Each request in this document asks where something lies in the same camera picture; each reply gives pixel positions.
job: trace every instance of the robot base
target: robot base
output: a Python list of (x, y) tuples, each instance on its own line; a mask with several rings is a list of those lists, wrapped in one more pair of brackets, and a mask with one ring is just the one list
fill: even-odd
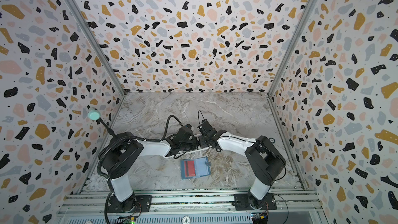
[[(268, 203), (268, 210), (276, 210), (276, 202), (274, 195), (272, 193), (266, 194), (266, 196), (263, 199), (264, 201), (264, 206), (262, 206), (260, 209), (257, 210), (267, 210), (267, 205)], [(236, 210), (249, 210), (252, 211), (254, 208), (251, 207), (248, 199), (247, 194), (235, 194), (234, 195), (234, 202), (232, 203), (233, 206), (235, 206)]]
[(151, 195), (136, 195), (134, 194), (127, 198), (124, 202), (119, 202), (115, 196), (111, 196), (109, 198), (108, 204), (108, 213), (123, 213), (123, 212), (130, 212), (130, 210), (136, 205), (136, 203), (141, 204), (141, 212), (147, 213), (149, 212), (149, 208), (151, 205), (152, 196)]

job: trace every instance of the marble surface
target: marble surface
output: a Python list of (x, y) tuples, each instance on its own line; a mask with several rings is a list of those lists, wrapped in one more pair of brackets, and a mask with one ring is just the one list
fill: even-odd
[[(197, 113), (201, 110), (216, 130), (223, 129), (248, 138), (261, 135), (275, 138), (277, 149), (287, 161), (287, 173), (273, 187), (297, 186), (266, 96), (266, 93), (129, 93), (115, 122), (114, 131), (130, 131), (137, 136), (160, 138), (167, 117), (173, 114), (182, 124), (191, 124), (194, 134), (199, 134)], [(167, 134), (176, 133), (179, 127), (171, 119)], [(182, 180), (180, 160), (204, 156), (211, 162), (211, 175)], [(255, 179), (246, 157), (230, 151), (218, 153), (211, 148), (185, 154), (178, 159), (139, 157), (128, 174), (130, 184), (136, 190), (248, 188)], [(85, 190), (108, 189), (105, 179), (94, 172)]]

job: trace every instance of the robotic arm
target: robotic arm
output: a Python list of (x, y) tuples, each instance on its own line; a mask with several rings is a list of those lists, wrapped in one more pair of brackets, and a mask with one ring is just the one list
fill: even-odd
[[(94, 120), (103, 123), (99, 115)], [(177, 134), (167, 138), (164, 135), (161, 140), (136, 137), (131, 132), (115, 135), (112, 130), (110, 131), (111, 134), (113, 133), (113, 138), (109, 145), (99, 153), (97, 172), (107, 179), (108, 186), (114, 194), (112, 197), (116, 198), (113, 201), (117, 202), (119, 210), (127, 212), (134, 207), (136, 197), (127, 171), (138, 157), (159, 155), (175, 158), (179, 151), (187, 152), (208, 146), (215, 148), (217, 152), (230, 150), (247, 157), (256, 176), (256, 180), (247, 193), (248, 204), (253, 209), (261, 209), (265, 205), (266, 195), (271, 185), (286, 166), (285, 159), (270, 140), (265, 136), (244, 138), (225, 130), (216, 131), (206, 119), (202, 120), (198, 129), (201, 132), (198, 139), (194, 137), (191, 125), (187, 124), (182, 126)], [(104, 167), (108, 174), (103, 173), (101, 167)]]

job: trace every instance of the mint green cap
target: mint green cap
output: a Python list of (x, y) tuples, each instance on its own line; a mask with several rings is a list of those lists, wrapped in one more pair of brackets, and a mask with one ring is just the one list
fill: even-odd
[(88, 112), (87, 115), (88, 115), (88, 117), (89, 117), (91, 120), (94, 120), (94, 121), (96, 121), (97, 119), (99, 119), (99, 118), (101, 117), (100, 111), (98, 111), (98, 110), (96, 110), (96, 109), (91, 110), (90, 112)]

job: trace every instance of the terrazzo pattern wallpaper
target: terrazzo pattern wallpaper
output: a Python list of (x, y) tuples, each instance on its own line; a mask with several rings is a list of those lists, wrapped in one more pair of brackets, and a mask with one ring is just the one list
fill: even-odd
[(76, 193), (122, 98), (63, 0), (1, 0), (0, 222), (47, 223)]
[(330, 223), (398, 223), (397, 0), (318, 0), (271, 95)]
[(307, 0), (75, 0), (126, 91), (268, 92)]

